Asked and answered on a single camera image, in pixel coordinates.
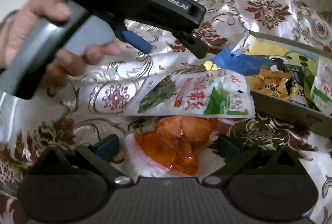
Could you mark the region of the person left hand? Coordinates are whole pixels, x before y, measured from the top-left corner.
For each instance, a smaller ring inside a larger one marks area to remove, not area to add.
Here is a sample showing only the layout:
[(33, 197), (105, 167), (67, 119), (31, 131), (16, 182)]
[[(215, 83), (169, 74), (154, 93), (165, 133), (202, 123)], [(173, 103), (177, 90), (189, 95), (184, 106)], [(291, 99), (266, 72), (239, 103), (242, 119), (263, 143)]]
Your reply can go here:
[[(28, 0), (20, 10), (10, 15), (2, 24), (1, 69), (6, 69), (16, 57), (20, 46), (42, 17), (55, 22), (64, 22), (71, 14), (72, 11), (65, 0)], [(120, 46), (115, 42), (102, 46), (90, 45), (82, 57), (62, 48), (56, 53), (57, 62), (47, 66), (46, 84), (55, 88), (64, 87), (69, 75), (79, 76), (86, 65), (96, 65), (105, 55), (113, 56), (120, 53)]]

